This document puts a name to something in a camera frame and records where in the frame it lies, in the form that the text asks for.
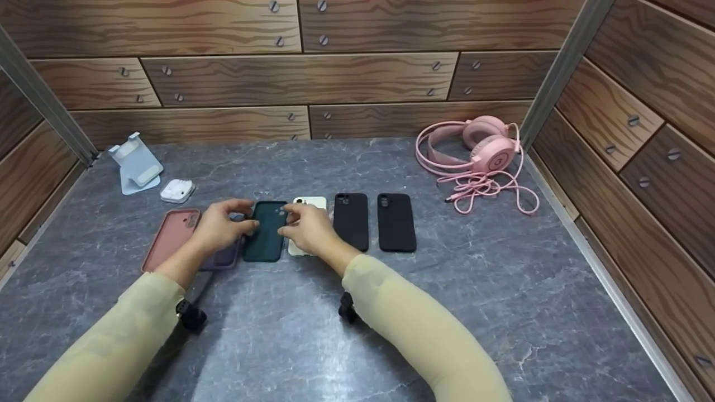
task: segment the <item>metal frame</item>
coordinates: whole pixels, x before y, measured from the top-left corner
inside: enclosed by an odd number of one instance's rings
[[[586,54],[588,45],[591,44],[613,2],[614,0],[586,0],[581,7],[561,51],[556,55],[556,59],[548,70],[546,78],[541,83],[536,98],[524,118],[521,127],[521,142],[525,151],[529,151],[536,135],[546,123],[546,119],[556,106],[556,101],[566,88],[566,84],[578,63],[581,62],[581,58]]]
[[[618,311],[633,331],[636,339],[638,339],[638,342],[641,346],[643,346],[643,349],[653,362],[653,365],[656,366],[656,370],[658,370],[663,377],[663,380],[668,388],[670,388],[671,392],[675,396],[675,399],[678,402],[694,402],[693,396],[688,391],[688,388],[686,388],[683,381],[680,377],[678,377],[678,373],[675,369],[673,369],[670,362],[668,362],[668,359],[648,332],[648,329],[643,324],[643,321],[641,321],[638,314],[636,314],[636,311],[633,310],[631,304],[626,299],[626,296],[624,296],[621,292],[621,289],[616,284],[616,281],[611,277],[611,274],[608,273],[608,270],[603,266],[601,260],[598,259],[598,256],[593,251],[593,248],[591,248],[591,245],[588,244],[588,241],[583,236],[583,233],[581,233],[581,230],[578,229],[575,222],[572,221],[570,216],[568,216],[568,212],[566,212],[566,209],[563,207],[561,202],[558,201],[558,198],[556,198],[553,190],[549,187],[546,179],[544,179],[541,172],[539,172],[534,165],[531,157],[526,156],[526,158],[524,158],[524,168],[531,175],[531,177],[533,177],[539,189],[541,189],[544,197],[551,205],[554,212],[556,212],[556,215],[559,220],[561,220],[561,223],[563,223],[563,226],[568,231],[568,234],[576,243],[576,246],[581,251],[581,254],[585,257],[586,262],[591,266],[591,269],[593,270],[593,273],[596,274],[598,281],[600,281],[603,288],[606,289],[606,293],[608,293],[608,296],[613,301],[613,304],[616,305],[616,308],[618,308]]]
[[[2,26],[0,26],[0,69],[5,71],[79,160],[85,166],[90,166],[99,152]]]

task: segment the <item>arm sleeve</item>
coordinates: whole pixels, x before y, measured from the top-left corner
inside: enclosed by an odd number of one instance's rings
[[[467,328],[387,265],[358,255],[342,286],[357,314],[400,351],[437,402],[511,401],[496,364]]]
[[[145,273],[45,373],[25,401],[123,401],[179,322],[184,289]]]

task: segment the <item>phone stand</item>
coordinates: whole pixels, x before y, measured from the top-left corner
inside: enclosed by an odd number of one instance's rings
[[[159,173],[164,167],[139,138],[139,132],[130,135],[124,144],[109,148],[108,153],[119,164],[122,194],[148,190],[161,182]]]

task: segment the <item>wooden drawer front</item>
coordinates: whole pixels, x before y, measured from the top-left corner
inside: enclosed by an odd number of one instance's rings
[[[0,162],[0,253],[32,219],[77,157],[46,122]]]
[[[557,106],[615,170],[620,170],[663,124],[655,112],[585,58]],[[632,117],[638,117],[638,121],[630,123]]]
[[[67,109],[161,107],[139,59],[35,60]]]
[[[300,52],[297,4],[279,3],[5,0],[0,24],[28,58]]]
[[[79,176],[86,170],[86,167],[81,163],[77,162],[74,164],[72,169],[67,173],[61,183],[54,189],[52,195],[47,198],[45,203],[40,207],[39,211],[32,217],[30,222],[25,226],[20,235],[17,237],[18,240],[25,244],[29,244],[32,238],[40,230],[42,224],[45,223],[47,218],[53,213],[62,198],[69,192],[72,188],[74,182],[79,179]]]
[[[715,28],[715,3],[713,0],[654,0],[671,10]]]
[[[576,209],[576,206],[571,202],[571,199],[568,198],[568,195],[563,191],[563,188],[561,188],[561,185],[556,181],[556,178],[551,174],[551,171],[546,167],[546,164],[543,162],[540,156],[536,153],[536,151],[532,148],[529,150],[529,157],[531,158],[531,161],[534,163],[536,166],[536,169],[541,173],[543,176],[543,179],[546,181],[546,184],[551,188],[551,191],[553,191],[553,194],[556,196],[556,199],[561,203],[561,206],[563,207],[564,210],[566,210],[566,213],[568,213],[568,216],[571,218],[571,220],[576,220],[578,217],[578,209]]]
[[[685,387],[690,391],[690,394],[695,398],[696,401],[712,401],[707,390],[703,387],[696,374],[690,369],[688,361],[686,361],[683,356],[678,351],[678,348],[671,342],[671,340],[666,335],[663,328],[658,324],[658,321],[653,317],[648,306],[646,306],[643,299],[638,296],[638,293],[633,289],[631,283],[623,275],[623,270],[613,261],[611,255],[603,248],[603,244],[593,233],[593,230],[588,226],[588,223],[583,217],[579,217],[576,221],[576,226],[581,231],[583,236],[588,241],[588,244],[593,248],[593,252],[596,254],[603,266],[611,274],[613,281],[623,293],[623,296],[631,304],[633,310],[638,314],[641,322],[648,330],[648,333],[653,337],[653,339],[658,343],[658,347],[661,349],[663,354],[666,356],[673,369],[678,373],[678,377],[683,381]]]
[[[532,99],[557,53],[462,53],[449,99]]]
[[[554,110],[535,147],[701,380],[715,391],[715,285]]]
[[[560,48],[583,0],[300,0],[309,52]],[[321,36],[326,36],[326,44]]]
[[[42,120],[40,113],[0,70],[0,160]]]
[[[621,177],[676,239],[715,275],[715,160],[665,126]],[[648,180],[642,187],[641,180]]]
[[[715,152],[715,34],[640,0],[616,0],[586,56]]]
[[[121,144],[135,132],[147,144],[309,139],[305,106],[149,109],[73,112],[97,149]]]
[[[0,280],[5,276],[10,268],[15,266],[15,260],[25,251],[25,245],[15,240],[4,254],[0,254]]]
[[[482,114],[521,123],[531,101],[433,102],[402,104],[341,104],[311,106],[314,139],[417,137],[425,127],[443,120],[467,120]]]
[[[412,53],[142,61],[164,105],[238,106],[445,100],[456,60]]]

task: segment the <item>white phone case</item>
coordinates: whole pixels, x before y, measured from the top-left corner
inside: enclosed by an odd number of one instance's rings
[[[298,200],[301,200],[305,204],[315,205],[316,207],[322,208],[324,210],[327,209],[327,200],[325,199],[325,197],[296,197],[293,202],[296,203],[298,202]],[[312,255],[299,249],[298,246],[295,245],[293,240],[288,240],[288,254],[292,255],[293,257],[305,257],[306,255]]]

